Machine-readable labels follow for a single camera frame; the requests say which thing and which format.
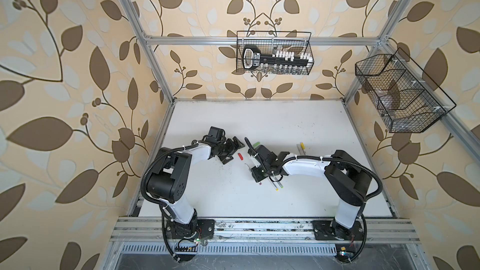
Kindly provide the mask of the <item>clear pen yellow tip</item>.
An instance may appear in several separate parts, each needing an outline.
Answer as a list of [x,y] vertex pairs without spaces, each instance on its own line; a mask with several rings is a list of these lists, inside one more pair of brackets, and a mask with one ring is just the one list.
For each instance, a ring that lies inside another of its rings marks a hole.
[[271,179],[271,177],[269,177],[269,182],[272,184],[273,188],[278,191],[279,188],[277,187],[276,183]]

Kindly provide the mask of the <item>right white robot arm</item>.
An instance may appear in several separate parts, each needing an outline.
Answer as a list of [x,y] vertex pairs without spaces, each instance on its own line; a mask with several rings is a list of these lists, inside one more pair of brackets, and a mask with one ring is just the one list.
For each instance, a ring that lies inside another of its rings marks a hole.
[[254,163],[250,171],[257,183],[269,179],[279,186],[283,177],[297,175],[326,178],[339,196],[336,215],[326,232],[338,240],[351,237],[366,203],[383,192],[380,177],[343,150],[321,157],[287,151],[275,154],[263,145],[250,145],[247,153]]

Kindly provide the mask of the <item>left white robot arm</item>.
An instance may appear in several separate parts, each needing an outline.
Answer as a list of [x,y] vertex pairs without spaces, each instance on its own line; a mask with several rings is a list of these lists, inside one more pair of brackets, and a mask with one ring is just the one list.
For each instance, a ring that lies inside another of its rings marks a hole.
[[212,158],[218,158],[225,165],[244,147],[237,137],[207,137],[194,140],[189,146],[162,147],[141,178],[141,195],[144,200],[159,206],[170,221],[192,230],[196,226],[196,210],[183,197],[190,167]]

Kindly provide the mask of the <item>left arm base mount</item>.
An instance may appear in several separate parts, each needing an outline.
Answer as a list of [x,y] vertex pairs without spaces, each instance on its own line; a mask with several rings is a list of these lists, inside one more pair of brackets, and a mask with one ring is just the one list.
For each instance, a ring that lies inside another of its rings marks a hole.
[[167,252],[177,263],[191,260],[199,246],[206,246],[215,233],[216,221],[194,218],[189,224],[162,220],[162,238]]

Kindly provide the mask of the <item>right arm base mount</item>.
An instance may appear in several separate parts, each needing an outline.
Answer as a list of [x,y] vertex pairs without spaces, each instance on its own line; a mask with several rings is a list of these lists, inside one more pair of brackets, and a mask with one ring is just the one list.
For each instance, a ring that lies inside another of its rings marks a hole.
[[355,221],[352,228],[348,229],[335,220],[315,220],[312,229],[316,241],[342,241],[336,244],[336,260],[341,264],[353,264],[363,252],[367,241],[367,222],[364,216]]

